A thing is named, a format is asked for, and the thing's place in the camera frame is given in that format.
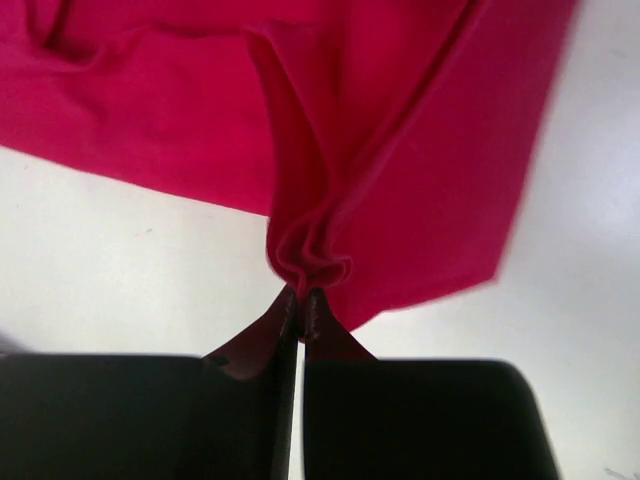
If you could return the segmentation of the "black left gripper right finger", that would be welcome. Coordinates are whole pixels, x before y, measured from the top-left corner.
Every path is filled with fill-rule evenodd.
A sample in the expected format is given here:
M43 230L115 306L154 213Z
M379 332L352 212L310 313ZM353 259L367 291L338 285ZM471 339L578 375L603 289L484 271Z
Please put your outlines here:
M489 359L382 360L305 303L304 474L309 479L555 479L533 392Z

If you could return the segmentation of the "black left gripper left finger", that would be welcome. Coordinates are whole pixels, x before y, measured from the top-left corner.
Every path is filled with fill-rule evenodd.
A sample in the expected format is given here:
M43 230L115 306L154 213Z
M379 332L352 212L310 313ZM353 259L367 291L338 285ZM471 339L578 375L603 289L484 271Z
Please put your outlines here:
M296 297L203 357L9 354L5 479L284 479Z

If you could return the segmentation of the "magenta t shirt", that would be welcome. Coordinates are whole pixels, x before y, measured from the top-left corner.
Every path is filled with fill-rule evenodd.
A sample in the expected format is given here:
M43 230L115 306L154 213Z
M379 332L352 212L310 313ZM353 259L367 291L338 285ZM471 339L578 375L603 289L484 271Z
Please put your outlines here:
M342 324L494 277L573 1L5 1L1 142L269 219Z

